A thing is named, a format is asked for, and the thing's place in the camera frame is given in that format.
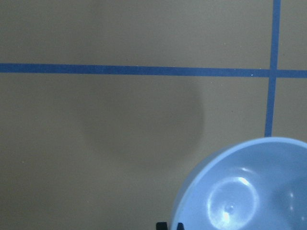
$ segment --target black object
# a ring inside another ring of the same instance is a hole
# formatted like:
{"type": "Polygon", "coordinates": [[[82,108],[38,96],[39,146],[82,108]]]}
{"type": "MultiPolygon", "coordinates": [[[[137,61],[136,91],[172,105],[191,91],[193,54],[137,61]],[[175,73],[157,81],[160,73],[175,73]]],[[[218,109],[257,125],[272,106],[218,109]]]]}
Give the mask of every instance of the black object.
{"type": "MultiPolygon", "coordinates": [[[[155,226],[156,230],[168,230],[166,222],[158,222],[155,226]]],[[[178,223],[177,230],[184,230],[183,223],[178,223]]]]}

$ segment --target blue painter's tape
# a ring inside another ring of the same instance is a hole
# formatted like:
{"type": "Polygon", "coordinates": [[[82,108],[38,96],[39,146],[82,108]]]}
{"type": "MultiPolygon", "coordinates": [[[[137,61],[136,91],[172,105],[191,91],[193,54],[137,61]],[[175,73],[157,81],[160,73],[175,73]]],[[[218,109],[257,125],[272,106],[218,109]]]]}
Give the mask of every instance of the blue painter's tape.
{"type": "Polygon", "coordinates": [[[278,70],[277,78],[307,78],[307,70],[278,70]]]}
{"type": "Polygon", "coordinates": [[[277,69],[278,65],[280,10],[281,10],[281,0],[274,0],[270,69],[277,69]]]}
{"type": "Polygon", "coordinates": [[[66,73],[160,76],[268,77],[268,69],[219,69],[146,66],[0,64],[2,73],[66,73]]]}
{"type": "Polygon", "coordinates": [[[276,77],[278,65],[278,43],[279,43],[279,24],[280,24],[281,0],[273,2],[273,21],[272,21],[272,44],[271,44],[271,60],[270,60],[270,76],[267,100],[267,113],[265,121],[264,136],[272,136],[276,77]]]}

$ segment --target blue plastic bowl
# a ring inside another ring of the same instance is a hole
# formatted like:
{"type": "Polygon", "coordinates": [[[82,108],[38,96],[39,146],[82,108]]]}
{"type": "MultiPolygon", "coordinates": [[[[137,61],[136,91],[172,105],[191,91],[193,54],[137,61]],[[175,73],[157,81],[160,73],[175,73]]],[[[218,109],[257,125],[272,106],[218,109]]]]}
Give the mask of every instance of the blue plastic bowl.
{"type": "Polygon", "coordinates": [[[261,138],[203,160],[175,200],[171,230],[307,230],[307,144],[261,138]]]}

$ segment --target bowl rim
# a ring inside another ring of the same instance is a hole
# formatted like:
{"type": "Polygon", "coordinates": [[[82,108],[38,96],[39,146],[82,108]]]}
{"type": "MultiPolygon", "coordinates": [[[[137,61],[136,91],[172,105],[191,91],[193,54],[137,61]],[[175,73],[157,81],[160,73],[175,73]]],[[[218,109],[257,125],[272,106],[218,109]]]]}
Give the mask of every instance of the bowl rim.
{"type": "Polygon", "coordinates": [[[276,142],[296,145],[298,147],[303,147],[307,149],[307,143],[297,139],[285,138],[285,137],[265,137],[265,138],[257,138],[257,139],[244,141],[235,145],[230,145],[226,148],[220,149],[212,153],[211,155],[203,159],[188,174],[188,176],[184,180],[182,186],[180,187],[177,193],[172,209],[170,229],[171,230],[176,229],[181,207],[184,205],[185,200],[187,199],[187,196],[190,194],[193,185],[196,184],[209,170],[211,170],[213,166],[218,164],[218,162],[228,157],[229,155],[244,148],[263,143],[276,143],[276,142]]]}

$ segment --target grid line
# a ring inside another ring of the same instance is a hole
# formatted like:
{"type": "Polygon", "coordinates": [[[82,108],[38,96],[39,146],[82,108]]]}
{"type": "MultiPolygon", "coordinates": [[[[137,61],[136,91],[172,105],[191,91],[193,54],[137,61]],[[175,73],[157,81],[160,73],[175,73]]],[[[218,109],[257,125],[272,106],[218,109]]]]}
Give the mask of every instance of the grid line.
{"type": "Polygon", "coordinates": [[[307,70],[278,69],[281,0],[273,1],[270,69],[0,63],[0,73],[111,74],[269,78],[264,136],[272,135],[276,79],[307,78],[307,70]]]}

